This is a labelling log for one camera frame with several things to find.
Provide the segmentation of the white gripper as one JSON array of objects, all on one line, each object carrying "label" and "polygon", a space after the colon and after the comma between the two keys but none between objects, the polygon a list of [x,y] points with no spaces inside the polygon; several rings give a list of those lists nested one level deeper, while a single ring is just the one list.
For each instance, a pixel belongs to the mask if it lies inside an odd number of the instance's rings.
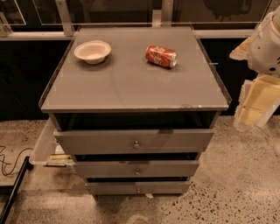
[{"label": "white gripper", "polygon": [[[242,41],[230,54],[232,60],[247,60],[250,38]],[[234,127],[246,131],[263,128],[280,105],[280,77],[260,73],[253,80],[245,80],[234,113]]]}]

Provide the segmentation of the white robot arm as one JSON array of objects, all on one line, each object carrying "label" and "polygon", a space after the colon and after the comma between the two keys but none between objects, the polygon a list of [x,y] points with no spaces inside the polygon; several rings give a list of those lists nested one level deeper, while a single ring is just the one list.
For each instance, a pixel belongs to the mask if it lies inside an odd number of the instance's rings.
[{"label": "white robot arm", "polygon": [[246,60],[257,72],[245,80],[234,113],[234,127],[239,131],[262,128],[279,107],[280,99],[280,6],[270,12],[230,54],[233,60]]}]

